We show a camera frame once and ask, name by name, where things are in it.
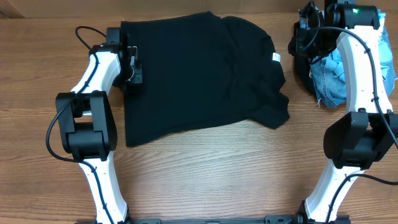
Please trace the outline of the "black t-shirt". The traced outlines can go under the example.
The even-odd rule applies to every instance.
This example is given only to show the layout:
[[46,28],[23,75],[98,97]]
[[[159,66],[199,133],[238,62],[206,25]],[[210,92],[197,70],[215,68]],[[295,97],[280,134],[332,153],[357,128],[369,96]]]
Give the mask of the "black t-shirt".
[[282,66],[257,25],[204,12],[121,30],[142,65],[142,83],[124,94],[127,146],[245,119],[276,129],[289,119]]

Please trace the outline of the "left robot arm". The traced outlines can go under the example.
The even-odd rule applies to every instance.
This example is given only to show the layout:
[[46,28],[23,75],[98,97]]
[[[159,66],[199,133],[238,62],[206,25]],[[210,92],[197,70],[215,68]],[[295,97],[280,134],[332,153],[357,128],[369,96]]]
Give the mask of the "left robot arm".
[[50,147],[50,133],[58,124],[62,146],[72,155],[70,162],[79,164],[90,186],[95,223],[130,223],[114,167],[118,133],[108,95],[114,86],[127,90],[142,85],[142,65],[137,47],[120,28],[108,28],[104,37],[104,43],[89,47],[89,64],[78,84],[57,95],[57,114],[45,143]]

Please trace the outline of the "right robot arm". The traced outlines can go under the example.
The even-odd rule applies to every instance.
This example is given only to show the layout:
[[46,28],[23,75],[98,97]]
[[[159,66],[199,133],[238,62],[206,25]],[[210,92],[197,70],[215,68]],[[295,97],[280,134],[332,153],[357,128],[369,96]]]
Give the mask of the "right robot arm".
[[299,10],[289,53],[312,62],[338,50],[346,81],[346,113],[325,132],[326,166],[313,192],[293,215],[267,223],[349,223],[337,211],[356,179],[397,144],[397,115],[386,94],[379,61],[381,22],[375,6],[313,1]]

